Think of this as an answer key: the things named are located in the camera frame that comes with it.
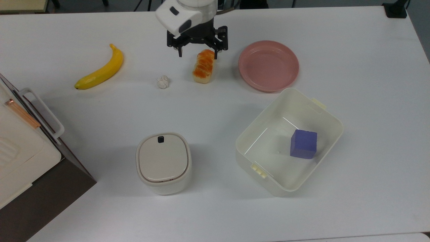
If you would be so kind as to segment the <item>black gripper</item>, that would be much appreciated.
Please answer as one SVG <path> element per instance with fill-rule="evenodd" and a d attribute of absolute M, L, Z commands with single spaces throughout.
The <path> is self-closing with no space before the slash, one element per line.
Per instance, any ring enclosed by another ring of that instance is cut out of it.
<path fill-rule="evenodd" d="M 193 26 L 175 37 L 167 32 L 166 45 L 178 50 L 182 57 L 182 47 L 189 43 L 204 44 L 214 50 L 214 60 L 218 59 L 218 52 L 228 50 L 228 27 L 214 28 L 214 20 Z"/>

